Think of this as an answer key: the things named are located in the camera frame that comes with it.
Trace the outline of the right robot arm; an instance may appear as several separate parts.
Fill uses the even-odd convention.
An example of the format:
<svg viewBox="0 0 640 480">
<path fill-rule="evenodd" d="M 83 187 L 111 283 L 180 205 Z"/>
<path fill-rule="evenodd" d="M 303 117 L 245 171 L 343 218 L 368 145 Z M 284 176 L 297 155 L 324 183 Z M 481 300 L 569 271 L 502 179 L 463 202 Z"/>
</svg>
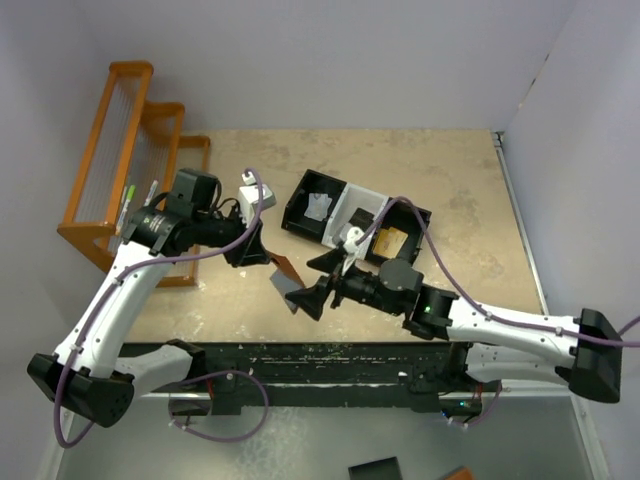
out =
<svg viewBox="0 0 640 480">
<path fill-rule="evenodd" d="M 312 319 L 321 318 L 326 304 L 337 308 L 349 299 L 402 317 L 403 328 L 420 339 L 467 344 L 466 357 L 444 369 L 456 391 L 477 382 L 529 380 L 565 385 L 595 402 L 620 400 L 621 337 L 597 310 L 550 316 L 478 304 L 426 284 L 407 260 L 389 259 L 372 273 L 341 248 L 307 264 L 321 277 L 285 298 Z"/>
</svg>

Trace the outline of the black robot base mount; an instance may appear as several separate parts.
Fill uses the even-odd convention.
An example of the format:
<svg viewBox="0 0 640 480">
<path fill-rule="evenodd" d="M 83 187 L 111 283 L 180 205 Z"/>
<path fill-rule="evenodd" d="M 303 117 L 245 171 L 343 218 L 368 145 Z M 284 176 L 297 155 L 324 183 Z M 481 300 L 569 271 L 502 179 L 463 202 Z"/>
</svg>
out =
<svg viewBox="0 0 640 480">
<path fill-rule="evenodd" d="M 213 414 L 245 406 L 403 408 L 476 416 L 498 384 L 471 378 L 467 343 L 200 342 L 211 383 L 159 387 L 184 399 L 211 396 Z"/>
</svg>

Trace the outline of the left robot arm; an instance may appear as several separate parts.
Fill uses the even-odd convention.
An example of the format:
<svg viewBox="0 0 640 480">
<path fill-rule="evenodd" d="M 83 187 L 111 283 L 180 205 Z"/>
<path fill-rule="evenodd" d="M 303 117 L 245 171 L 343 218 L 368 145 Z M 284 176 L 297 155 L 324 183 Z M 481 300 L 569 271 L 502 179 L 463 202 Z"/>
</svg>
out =
<svg viewBox="0 0 640 480">
<path fill-rule="evenodd" d="M 192 248 L 207 247 L 232 267 L 269 263 L 260 216 L 275 205 L 275 195 L 253 169 L 242 180 L 233 207 L 222 214 L 219 179 L 183 168 L 171 190 L 130 215 L 109 273 L 81 319 L 53 353 L 36 354 L 28 364 L 29 377 L 54 404 L 56 426 L 68 410 L 108 428 L 134 399 L 160 387 L 202 387 L 206 354 L 185 341 L 170 340 L 133 358 L 120 352 L 160 280 L 174 265 L 202 258 Z"/>
</svg>

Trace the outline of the brown leather card holder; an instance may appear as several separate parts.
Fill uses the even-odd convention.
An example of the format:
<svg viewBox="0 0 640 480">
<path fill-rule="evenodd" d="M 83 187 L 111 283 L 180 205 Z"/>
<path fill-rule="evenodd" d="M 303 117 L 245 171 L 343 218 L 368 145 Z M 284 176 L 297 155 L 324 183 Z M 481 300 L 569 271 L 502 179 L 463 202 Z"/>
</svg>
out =
<svg viewBox="0 0 640 480">
<path fill-rule="evenodd" d="M 286 298 L 286 295 L 288 293 L 304 289 L 306 285 L 287 257 L 273 252 L 269 252 L 268 256 L 270 263 L 276 268 L 269 280 L 282 297 L 290 312 L 295 314 L 298 311 L 298 306 L 289 301 Z"/>
</svg>

